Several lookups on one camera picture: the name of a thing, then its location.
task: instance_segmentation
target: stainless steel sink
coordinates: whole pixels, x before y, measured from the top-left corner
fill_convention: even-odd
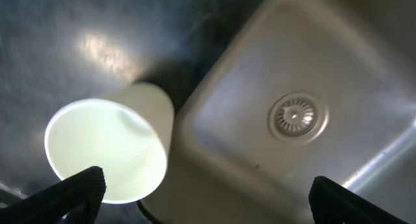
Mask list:
[[[416,69],[336,0],[266,0],[177,118],[174,144],[307,223],[326,176],[416,222]]]

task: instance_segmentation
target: black countertop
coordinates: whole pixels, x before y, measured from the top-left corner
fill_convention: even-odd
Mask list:
[[[150,81],[178,111],[261,0],[0,0],[0,180],[59,181],[44,131],[62,106]],[[140,223],[136,204],[97,223]]]

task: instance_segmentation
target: countertop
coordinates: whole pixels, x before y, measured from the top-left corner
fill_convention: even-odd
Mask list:
[[[62,106],[134,82],[178,111],[261,0],[0,0],[0,180],[32,195],[59,181],[44,132]],[[143,223],[135,203],[96,223]]]

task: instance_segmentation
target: sink drain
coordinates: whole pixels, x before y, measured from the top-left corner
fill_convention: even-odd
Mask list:
[[[292,93],[282,97],[270,111],[274,136],[289,143],[307,143],[316,138],[328,121],[328,111],[315,97]]]

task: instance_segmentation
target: cup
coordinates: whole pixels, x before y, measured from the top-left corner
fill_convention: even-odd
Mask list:
[[[171,100],[140,83],[61,108],[45,132],[46,156],[59,179],[90,166],[103,168],[103,203],[137,201],[163,180],[174,120]]]

